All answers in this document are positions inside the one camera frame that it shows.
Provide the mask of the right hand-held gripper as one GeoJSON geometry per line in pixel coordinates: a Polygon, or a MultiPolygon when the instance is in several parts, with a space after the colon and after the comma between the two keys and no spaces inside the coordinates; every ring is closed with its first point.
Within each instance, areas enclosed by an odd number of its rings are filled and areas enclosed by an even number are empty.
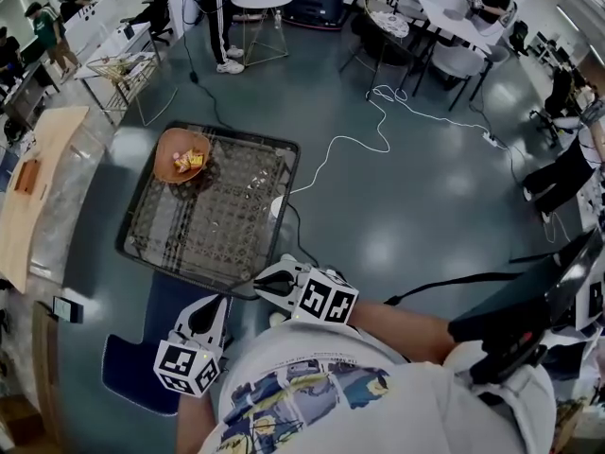
{"type": "Polygon", "coordinates": [[[292,321],[346,325],[358,298],[358,290],[333,271],[311,268],[296,303],[295,291],[289,282],[295,282],[298,275],[305,272],[308,272],[307,264],[279,261],[256,276],[254,291],[280,309],[292,311],[292,321]]]}

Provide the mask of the wooden bowl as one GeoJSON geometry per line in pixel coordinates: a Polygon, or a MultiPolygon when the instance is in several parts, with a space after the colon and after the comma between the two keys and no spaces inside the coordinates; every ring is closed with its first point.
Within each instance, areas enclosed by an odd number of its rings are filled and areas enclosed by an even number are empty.
{"type": "Polygon", "coordinates": [[[159,139],[154,158],[154,176],[163,183],[182,184],[188,182],[197,177],[207,166],[210,151],[210,141],[204,135],[183,128],[170,128],[159,139]],[[201,169],[190,169],[180,174],[174,167],[172,156],[175,152],[182,155],[191,148],[199,150],[205,155],[204,165],[201,169]]]}

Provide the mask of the person's right forearm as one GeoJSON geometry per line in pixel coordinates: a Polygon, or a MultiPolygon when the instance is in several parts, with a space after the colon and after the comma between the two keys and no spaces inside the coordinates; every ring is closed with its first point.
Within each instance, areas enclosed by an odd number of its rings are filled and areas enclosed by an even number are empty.
{"type": "Polygon", "coordinates": [[[412,362],[443,364],[458,346],[448,332],[446,320],[394,306],[357,302],[349,324],[412,362]]]}

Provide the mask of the person's left forearm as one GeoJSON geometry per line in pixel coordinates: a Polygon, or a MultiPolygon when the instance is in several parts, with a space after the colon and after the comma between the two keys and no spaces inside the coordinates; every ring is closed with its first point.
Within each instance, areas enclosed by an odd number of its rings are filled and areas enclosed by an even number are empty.
{"type": "Polygon", "coordinates": [[[176,454],[198,454],[216,427],[212,397],[182,395],[177,412],[176,454]]]}

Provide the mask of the person's white printed shirt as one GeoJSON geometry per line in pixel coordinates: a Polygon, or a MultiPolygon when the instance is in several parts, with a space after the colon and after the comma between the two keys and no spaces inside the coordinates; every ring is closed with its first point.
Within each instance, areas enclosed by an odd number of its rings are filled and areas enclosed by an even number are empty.
{"type": "Polygon", "coordinates": [[[199,454],[549,454],[545,369],[476,385],[481,357],[466,342],[441,365],[406,362],[367,335],[280,324],[226,376],[199,454]]]}

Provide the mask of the dark blue chair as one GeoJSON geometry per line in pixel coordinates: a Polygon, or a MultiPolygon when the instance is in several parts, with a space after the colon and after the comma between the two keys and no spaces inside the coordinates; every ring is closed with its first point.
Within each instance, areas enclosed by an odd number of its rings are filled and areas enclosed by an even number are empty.
{"type": "MultiPolygon", "coordinates": [[[[228,319],[232,298],[156,272],[147,301],[143,338],[131,343],[111,334],[105,342],[102,381],[113,393],[162,416],[177,413],[180,393],[166,389],[153,371],[159,343],[167,340],[179,314],[195,301],[215,295],[228,299],[228,319]]],[[[224,349],[226,321],[223,328],[224,349]]]]}

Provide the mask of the glass top wicker table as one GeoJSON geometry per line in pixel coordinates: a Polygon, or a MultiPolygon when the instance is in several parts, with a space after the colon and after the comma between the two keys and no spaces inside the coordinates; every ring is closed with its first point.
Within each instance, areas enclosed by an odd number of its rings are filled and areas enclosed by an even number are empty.
{"type": "Polygon", "coordinates": [[[122,256],[197,287],[253,301],[252,280],[273,258],[300,161],[293,141],[223,127],[170,122],[152,148],[118,229],[122,256]],[[162,134],[207,137],[207,166],[182,184],[155,178],[162,134]]]}

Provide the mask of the dark green box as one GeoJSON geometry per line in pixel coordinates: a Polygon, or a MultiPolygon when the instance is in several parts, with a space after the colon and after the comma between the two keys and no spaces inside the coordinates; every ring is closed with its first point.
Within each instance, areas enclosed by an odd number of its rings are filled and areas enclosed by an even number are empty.
{"type": "Polygon", "coordinates": [[[52,314],[68,323],[83,323],[84,307],[80,303],[60,296],[54,296],[52,300],[52,314]]]}

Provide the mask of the wooden partition panel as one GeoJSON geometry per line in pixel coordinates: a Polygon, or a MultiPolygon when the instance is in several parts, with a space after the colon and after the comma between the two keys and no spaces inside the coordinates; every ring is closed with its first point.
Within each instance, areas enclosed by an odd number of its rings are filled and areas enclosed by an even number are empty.
{"type": "Polygon", "coordinates": [[[40,301],[32,309],[32,364],[39,410],[51,445],[62,454],[64,435],[59,400],[58,321],[40,301]]]}

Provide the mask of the closed cardboard box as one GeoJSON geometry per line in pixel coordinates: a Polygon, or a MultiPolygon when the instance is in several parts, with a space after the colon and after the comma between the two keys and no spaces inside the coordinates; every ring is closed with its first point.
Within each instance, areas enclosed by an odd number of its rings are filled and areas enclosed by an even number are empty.
{"type": "Polygon", "coordinates": [[[0,426],[16,446],[30,444],[45,434],[41,414],[23,394],[0,397],[0,426]]]}

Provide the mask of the orange wooden tray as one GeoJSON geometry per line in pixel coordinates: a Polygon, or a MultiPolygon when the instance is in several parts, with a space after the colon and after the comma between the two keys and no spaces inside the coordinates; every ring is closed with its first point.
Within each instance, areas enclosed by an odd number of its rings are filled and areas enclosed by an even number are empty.
{"type": "Polygon", "coordinates": [[[36,184],[40,168],[41,161],[38,159],[29,159],[23,162],[18,174],[16,175],[13,190],[21,194],[31,195],[36,184]]]}

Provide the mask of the light wooden curved counter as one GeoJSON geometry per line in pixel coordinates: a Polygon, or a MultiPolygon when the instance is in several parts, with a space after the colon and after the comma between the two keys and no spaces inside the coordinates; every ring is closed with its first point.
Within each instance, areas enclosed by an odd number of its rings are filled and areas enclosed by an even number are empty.
{"type": "Polygon", "coordinates": [[[43,112],[33,134],[35,143],[23,154],[15,167],[0,210],[0,275],[15,289],[26,293],[32,239],[58,169],[59,160],[75,131],[83,124],[90,108],[75,106],[43,112]],[[23,162],[41,161],[41,168],[31,195],[13,190],[23,162]]]}

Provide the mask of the round patterned side table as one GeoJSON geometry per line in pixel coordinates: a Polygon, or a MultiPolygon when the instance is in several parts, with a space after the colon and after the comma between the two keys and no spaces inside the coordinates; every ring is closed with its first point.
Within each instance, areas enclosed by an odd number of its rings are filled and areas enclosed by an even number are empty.
{"type": "Polygon", "coordinates": [[[406,49],[409,24],[395,10],[392,0],[362,0],[364,30],[361,41],[365,53],[375,61],[393,66],[409,65],[413,58],[406,49]]]}

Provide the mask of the dark grey desk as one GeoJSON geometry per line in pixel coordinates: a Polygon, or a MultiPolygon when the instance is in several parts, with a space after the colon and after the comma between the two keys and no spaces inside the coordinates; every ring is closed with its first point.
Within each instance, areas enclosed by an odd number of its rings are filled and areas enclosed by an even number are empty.
{"type": "Polygon", "coordinates": [[[43,98],[48,95],[48,87],[52,87],[57,93],[61,91],[46,67],[40,61],[34,61],[26,68],[23,79],[17,81],[8,91],[0,106],[8,118],[33,130],[35,124],[32,122],[32,116],[43,98]]]}

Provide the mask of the black office chair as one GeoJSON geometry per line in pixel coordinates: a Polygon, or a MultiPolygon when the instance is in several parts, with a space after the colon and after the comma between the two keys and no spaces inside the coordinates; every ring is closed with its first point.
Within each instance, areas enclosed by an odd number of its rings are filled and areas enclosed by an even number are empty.
{"type": "Polygon", "coordinates": [[[568,67],[558,67],[554,71],[552,92],[545,100],[540,111],[531,111],[529,119],[538,119],[538,131],[548,131],[549,147],[554,148],[559,142],[559,128],[554,124],[556,118],[576,117],[573,91],[575,82],[573,73],[568,67]]]}
{"type": "Polygon", "coordinates": [[[135,17],[120,20],[121,24],[138,25],[149,24],[151,39],[154,42],[170,45],[169,40],[163,38],[164,34],[172,36],[174,30],[170,27],[169,0],[146,0],[147,7],[135,17]]]}

